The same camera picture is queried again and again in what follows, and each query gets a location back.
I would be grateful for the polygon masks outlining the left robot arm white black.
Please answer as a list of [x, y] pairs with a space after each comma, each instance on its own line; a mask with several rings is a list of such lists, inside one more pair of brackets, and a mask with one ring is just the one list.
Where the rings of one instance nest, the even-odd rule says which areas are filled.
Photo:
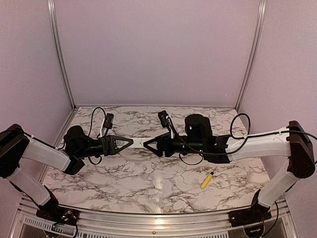
[[60, 207], [54, 194], [20, 166], [20, 160], [28, 159], [75, 175], [84, 167], [84, 158], [118, 154], [131, 146], [133, 140], [114, 135], [92, 139], [78, 125], [71, 127], [63, 139], [65, 148], [59, 150], [13, 124], [0, 134], [0, 176], [36, 204], [38, 217], [74, 226], [78, 210]]

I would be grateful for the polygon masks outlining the yellow handled screwdriver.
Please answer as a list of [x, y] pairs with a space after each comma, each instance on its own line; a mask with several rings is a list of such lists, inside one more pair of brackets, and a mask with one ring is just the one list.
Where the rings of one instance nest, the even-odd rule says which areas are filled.
[[207, 185], [209, 184], [209, 182], [210, 182], [211, 179], [213, 178], [213, 176], [214, 176], [216, 170], [217, 170], [217, 167], [215, 167], [214, 170], [211, 171], [211, 172], [207, 175], [207, 177], [205, 178], [205, 180], [201, 183], [201, 186], [200, 186], [201, 189], [205, 189], [205, 188], [207, 187]]

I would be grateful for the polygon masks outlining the white remote control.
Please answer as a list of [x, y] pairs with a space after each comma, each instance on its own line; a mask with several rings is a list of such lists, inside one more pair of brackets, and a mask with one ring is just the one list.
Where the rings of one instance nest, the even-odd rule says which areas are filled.
[[144, 148], [144, 143], [152, 140], [153, 138], [144, 138], [144, 137], [134, 137], [131, 138], [133, 140], [133, 144], [129, 146], [130, 148]]

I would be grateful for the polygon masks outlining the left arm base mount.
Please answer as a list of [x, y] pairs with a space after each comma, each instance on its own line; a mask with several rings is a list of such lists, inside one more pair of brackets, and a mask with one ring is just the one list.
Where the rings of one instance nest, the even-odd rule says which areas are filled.
[[57, 224], [77, 225], [79, 211], [72, 208], [60, 207], [55, 198], [51, 198], [43, 206], [39, 205], [36, 216], [53, 221]]

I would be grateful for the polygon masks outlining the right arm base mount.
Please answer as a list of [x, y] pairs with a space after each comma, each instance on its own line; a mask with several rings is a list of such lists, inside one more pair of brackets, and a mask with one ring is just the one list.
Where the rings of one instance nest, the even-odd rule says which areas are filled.
[[272, 218], [269, 208], [261, 206], [258, 201], [260, 189], [254, 194], [251, 206], [245, 209], [238, 209], [228, 213], [232, 227], [244, 226]]

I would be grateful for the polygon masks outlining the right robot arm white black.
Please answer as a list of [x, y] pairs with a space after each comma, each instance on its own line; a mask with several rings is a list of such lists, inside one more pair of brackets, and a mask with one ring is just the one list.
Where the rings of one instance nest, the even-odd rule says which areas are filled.
[[185, 136], [181, 136], [171, 117], [162, 111], [158, 114], [162, 127], [168, 132], [143, 143], [143, 146], [159, 157], [199, 154], [214, 164], [229, 164], [240, 159], [255, 157], [285, 157], [283, 167], [260, 189], [246, 210], [245, 217], [256, 222], [264, 212], [300, 179], [314, 174], [316, 163], [311, 135], [297, 121], [287, 127], [262, 134], [235, 137], [233, 134], [214, 136], [209, 118], [192, 114], [185, 118]]

